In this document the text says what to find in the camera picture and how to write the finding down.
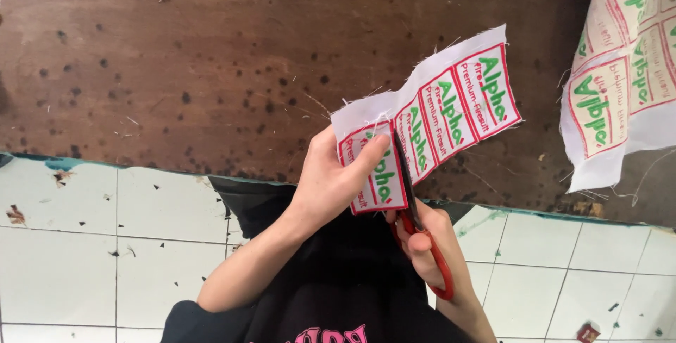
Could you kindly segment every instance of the hand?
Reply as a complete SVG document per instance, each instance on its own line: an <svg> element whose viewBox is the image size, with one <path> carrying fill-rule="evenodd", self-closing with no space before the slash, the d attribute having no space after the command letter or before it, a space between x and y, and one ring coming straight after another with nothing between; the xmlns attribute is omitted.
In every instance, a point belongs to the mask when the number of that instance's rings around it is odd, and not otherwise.
<svg viewBox="0 0 676 343"><path fill-rule="evenodd" d="M422 226L432 233L453 274L453 286L456 293L453 300L456 300L456 298L460 300L465 295L475 296L469 278L469 270L448 213L444 210L433 210L417 199L416 205ZM394 210L387 211L385 218L388 223L394 223L398 219ZM442 272L430 252L432 242L429 237L423 233L409 234L404 230L401 220L397 223L397 235L401 239L401 249L411 259L420 278L430 286L445 289Z"/></svg>
<svg viewBox="0 0 676 343"><path fill-rule="evenodd" d="M347 167L338 161L336 137L329 126L309 142L298 189L293 196L290 217L312 234L346 209L367 182L368 175L383 159L390 137L375 136Z"/></svg>

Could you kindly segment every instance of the person's left hand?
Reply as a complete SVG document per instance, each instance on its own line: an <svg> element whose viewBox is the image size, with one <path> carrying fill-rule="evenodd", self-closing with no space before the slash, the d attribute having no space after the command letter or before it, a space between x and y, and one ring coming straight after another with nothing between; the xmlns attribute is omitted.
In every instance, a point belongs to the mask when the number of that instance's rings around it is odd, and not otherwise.
<svg viewBox="0 0 676 343"><path fill-rule="evenodd" d="M359 156L343 167L336 152L337 140L329 126L310 142L298 189L289 217L301 218L301 225L316 230L346 209L367 182L368 175L383 159L390 146L387 135L374 136Z"/></svg>

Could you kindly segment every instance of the pink print on shirt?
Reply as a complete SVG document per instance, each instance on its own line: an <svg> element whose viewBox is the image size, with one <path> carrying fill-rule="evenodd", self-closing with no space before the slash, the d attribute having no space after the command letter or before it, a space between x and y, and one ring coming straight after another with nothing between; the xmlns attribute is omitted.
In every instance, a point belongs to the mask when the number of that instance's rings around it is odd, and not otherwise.
<svg viewBox="0 0 676 343"><path fill-rule="evenodd" d="M345 343L346 340L347 343L368 343L366 328L367 325L361 325L355 330L345 331L343 334L334 330L324 330L322 331L321 342L317 340L317 337L319 337L319 331L322 329L309 328L299 333L293 343Z"/></svg>

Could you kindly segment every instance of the person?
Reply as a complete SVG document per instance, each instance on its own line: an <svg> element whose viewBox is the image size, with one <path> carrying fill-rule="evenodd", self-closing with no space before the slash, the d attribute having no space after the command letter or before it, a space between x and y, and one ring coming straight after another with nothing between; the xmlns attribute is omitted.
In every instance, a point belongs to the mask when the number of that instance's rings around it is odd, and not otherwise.
<svg viewBox="0 0 676 343"><path fill-rule="evenodd" d="M495 343L447 213L417 201L454 279L435 310L425 282L444 280L430 239L394 212L346 209L390 145L378 135L343 167L332 127L315 136L286 210L218 265L197 302L174 305L162 343Z"/></svg>

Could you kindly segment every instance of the red scissors handle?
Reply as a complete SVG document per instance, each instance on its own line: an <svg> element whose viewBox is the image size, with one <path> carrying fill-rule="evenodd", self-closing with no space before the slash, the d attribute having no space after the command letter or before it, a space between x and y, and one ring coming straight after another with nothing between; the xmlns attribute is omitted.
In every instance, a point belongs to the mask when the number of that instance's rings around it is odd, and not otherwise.
<svg viewBox="0 0 676 343"><path fill-rule="evenodd" d="M403 229L406 230L409 234L414 234L416 232L418 233L424 233L429 237L430 242L432 242L432 248L430 251L432 252L432 257L434 257L434 261L437 263L437 267L439 270L442 272L442 277L444 278L444 288L445 289L440 289L436 286L430 285L430 289L436 294L439 298L442 300L450 301L453 298L453 275L451 273L451 269L448 267L448 263L446 263L446 259L444 258L444 255L442 251L439 249L439 246L437 243L434 241L434 237L432 236L432 233L430 231L427 231L425 229L424 231L419 231L415 226L413 226L413 223L407 218L407 217L402 217L399 218L398 220L403 221ZM394 237L398 241L398 243L401 246L401 240L397 236L397 231L393 229Z"/></svg>

